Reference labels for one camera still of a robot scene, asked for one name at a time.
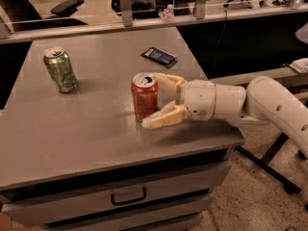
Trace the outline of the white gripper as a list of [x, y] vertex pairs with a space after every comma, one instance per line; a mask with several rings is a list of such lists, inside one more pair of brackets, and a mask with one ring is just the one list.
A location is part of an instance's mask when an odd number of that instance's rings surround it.
[[155, 72], [158, 86], [169, 94], [181, 92], [177, 105], [174, 101], [166, 104], [160, 111], [144, 118], [144, 129], [157, 129], [181, 123], [189, 115], [192, 120], [209, 120], [215, 110], [216, 86], [210, 81], [187, 81], [177, 75]]

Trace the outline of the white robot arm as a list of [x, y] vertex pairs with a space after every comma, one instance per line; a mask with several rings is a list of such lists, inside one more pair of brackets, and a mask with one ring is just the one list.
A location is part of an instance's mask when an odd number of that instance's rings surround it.
[[144, 118], [141, 122], [143, 128], [175, 125], [186, 118], [220, 119], [244, 129], [272, 123], [308, 157], [308, 108], [274, 79], [259, 76], [243, 88], [208, 80], [187, 81], [163, 73], [157, 73], [155, 77], [164, 91], [178, 93], [180, 100], [173, 100]]

